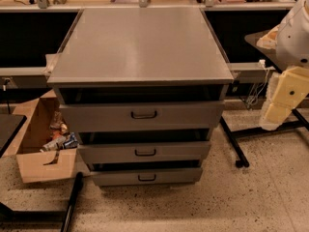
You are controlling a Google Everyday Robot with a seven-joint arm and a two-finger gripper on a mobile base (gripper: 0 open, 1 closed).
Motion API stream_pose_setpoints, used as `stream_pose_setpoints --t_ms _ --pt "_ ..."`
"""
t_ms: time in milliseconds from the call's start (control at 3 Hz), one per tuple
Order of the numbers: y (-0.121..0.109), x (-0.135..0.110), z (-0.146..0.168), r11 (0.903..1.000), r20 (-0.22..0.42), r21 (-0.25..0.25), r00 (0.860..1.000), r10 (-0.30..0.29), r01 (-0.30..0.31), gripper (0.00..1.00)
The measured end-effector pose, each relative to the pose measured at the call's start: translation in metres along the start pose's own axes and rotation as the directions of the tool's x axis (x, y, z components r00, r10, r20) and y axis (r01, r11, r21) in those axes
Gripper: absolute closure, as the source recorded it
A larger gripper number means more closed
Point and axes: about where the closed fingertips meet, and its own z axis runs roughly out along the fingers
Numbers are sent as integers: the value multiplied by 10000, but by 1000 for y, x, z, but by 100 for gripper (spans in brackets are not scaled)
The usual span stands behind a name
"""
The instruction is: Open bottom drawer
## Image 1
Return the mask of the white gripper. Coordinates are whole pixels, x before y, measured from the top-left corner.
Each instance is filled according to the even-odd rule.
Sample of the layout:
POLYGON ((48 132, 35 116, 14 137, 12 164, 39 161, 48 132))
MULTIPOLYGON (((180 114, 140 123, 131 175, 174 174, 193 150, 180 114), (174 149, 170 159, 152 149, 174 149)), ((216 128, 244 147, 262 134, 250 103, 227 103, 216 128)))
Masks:
POLYGON ((272 103, 265 102, 261 109, 259 126, 266 131, 280 127, 309 94, 309 70, 292 66, 279 75, 272 103))

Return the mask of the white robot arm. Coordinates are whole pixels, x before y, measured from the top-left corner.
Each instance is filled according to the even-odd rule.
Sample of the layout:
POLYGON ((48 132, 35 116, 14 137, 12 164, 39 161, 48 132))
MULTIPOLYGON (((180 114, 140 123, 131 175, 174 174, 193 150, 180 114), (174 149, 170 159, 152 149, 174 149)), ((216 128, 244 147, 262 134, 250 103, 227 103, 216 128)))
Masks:
POLYGON ((274 131, 309 94, 309 0, 298 0, 257 46, 274 49, 287 65, 281 74, 272 74, 261 110, 260 127, 274 131))

